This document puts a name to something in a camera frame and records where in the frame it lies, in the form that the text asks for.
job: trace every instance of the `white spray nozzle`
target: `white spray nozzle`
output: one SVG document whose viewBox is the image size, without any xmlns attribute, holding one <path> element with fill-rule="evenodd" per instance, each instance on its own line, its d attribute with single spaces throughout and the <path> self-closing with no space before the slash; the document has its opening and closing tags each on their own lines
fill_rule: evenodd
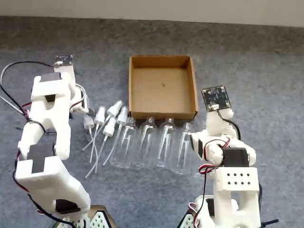
<svg viewBox="0 0 304 228">
<path fill-rule="evenodd" d="M 119 110 L 121 109 L 122 106 L 123 106 L 123 102 L 121 100 L 119 100 L 113 106 L 111 106 L 108 109 L 108 111 L 106 111 L 106 113 L 108 113 L 108 115 L 110 115 L 112 117 L 115 117 L 119 113 Z"/>
<path fill-rule="evenodd" d="M 127 124 L 127 119 L 128 119 L 128 111 L 129 111 L 129 108 L 128 106 L 124 106 L 122 107 L 120 113 L 119 113 L 119 116 L 117 118 L 117 123 L 119 125 L 123 125 L 125 126 Z"/>
<path fill-rule="evenodd" d="M 103 134 L 105 136 L 112 137 L 114 134 L 114 130 L 115 130 L 115 124 L 116 124 L 116 118 L 111 117 L 108 124 L 104 127 Z"/>
<path fill-rule="evenodd" d="M 93 118 L 89 115 L 84 115 L 84 128 L 90 129 L 90 128 L 94 128 L 94 121 Z"/>
<path fill-rule="evenodd" d="M 94 123 L 95 124 L 103 124 L 104 121 L 105 121 L 105 107 L 104 106 L 100 106 L 99 109 L 98 109 L 98 112 L 95 116 L 95 119 L 94 119 Z"/>
</svg>

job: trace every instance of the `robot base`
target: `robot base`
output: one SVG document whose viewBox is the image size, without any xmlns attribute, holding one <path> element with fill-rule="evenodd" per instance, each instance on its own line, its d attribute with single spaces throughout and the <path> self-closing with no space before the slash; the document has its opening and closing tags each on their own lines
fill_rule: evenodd
<svg viewBox="0 0 304 228">
<path fill-rule="evenodd" d="M 91 221 L 91 228 L 116 228 L 114 220 L 108 213 L 105 206 L 92 205 L 88 216 Z M 56 223 L 52 228 L 70 228 L 70 226 L 67 224 Z"/>
</svg>

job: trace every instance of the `cardboard box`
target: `cardboard box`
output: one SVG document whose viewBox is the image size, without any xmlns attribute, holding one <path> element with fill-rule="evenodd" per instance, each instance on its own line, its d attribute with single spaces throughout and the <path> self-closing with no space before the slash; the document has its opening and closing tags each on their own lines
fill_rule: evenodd
<svg viewBox="0 0 304 228">
<path fill-rule="evenodd" d="M 135 119 L 193 119 L 199 108 L 192 58 L 130 57 L 129 109 Z"/>
</svg>

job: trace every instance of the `clear plastic bottle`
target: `clear plastic bottle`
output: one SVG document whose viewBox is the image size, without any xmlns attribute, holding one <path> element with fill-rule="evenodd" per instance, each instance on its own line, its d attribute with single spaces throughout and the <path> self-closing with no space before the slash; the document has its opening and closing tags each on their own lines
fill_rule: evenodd
<svg viewBox="0 0 304 228">
<path fill-rule="evenodd" d="M 180 133 L 178 150 L 171 155 L 172 170 L 179 174 L 192 172 L 193 152 L 191 148 L 191 124 L 185 123 Z"/>
<path fill-rule="evenodd" d="M 129 168 L 131 165 L 131 151 L 134 146 L 136 134 L 135 119 L 128 117 L 124 132 L 118 140 L 117 150 L 111 156 L 110 163 L 121 168 Z"/>
<path fill-rule="evenodd" d="M 156 165 L 160 167 L 169 166 L 169 157 L 171 147 L 174 141 L 175 134 L 174 119 L 167 118 L 165 122 L 161 124 L 161 138 L 157 152 Z"/>
<path fill-rule="evenodd" d="M 154 118 L 147 118 L 140 127 L 139 148 L 134 153 L 134 165 L 137 167 L 148 167 L 151 164 L 153 153 L 153 144 L 156 138 L 157 127 L 154 123 Z"/>
</svg>

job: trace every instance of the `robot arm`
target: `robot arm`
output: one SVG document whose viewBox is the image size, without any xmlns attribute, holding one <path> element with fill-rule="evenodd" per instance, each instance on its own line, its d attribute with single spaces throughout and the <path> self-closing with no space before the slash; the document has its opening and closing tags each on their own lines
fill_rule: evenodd
<svg viewBox="0 0 304 228">
<path fill-rule="evenodd" d="M 211 173 L 213 195 L 195 200 L 200 210 L 196 212 L 194 227 L 200 224 L 208 228 L 259 228 L 257 169 L 250 167 L 256 162 L 256 152 L 236 138 L 224 86 L 204 89 L 202 93 L 207 109 L 206 129 L 192 133 L 191 142 L 198 156 L 216 168 Z M 232 192 L 240 194 L 239 204 L 232 199 Z"/>
<path fill-rule="evenodd" d="M 75 84 L 73 56 L 57 57 L 55 73 L 37 76 L 32 89 L 31 110 L 18 149 L 23 161 L 17 162 L 16 181 L 47 213 L 78 221 L 79 227 L 90 227 L 87 216 L 91 200 L 82 184 L 72 177 L 62 160 L 69 158 L 70 112 L 89 113 L 87 97 Z M 56 143 L 38 144 L 44 131 L 54 128 Z"/>
<path fill-rule="evenodd" d="M 256 151 L 231 135 L 223 134 L 220 137 L 206 136 L 202 131 L 192 133 L 191 136 L 195 152 L 198 153 L 201 159 L 204 159 L 215 166 L 220 166 L 223 162 L 223 147 L 225 144 L 233 148 L 245 148 L 248 155 L 249 166 L 256 163 Z"/>
</svg>

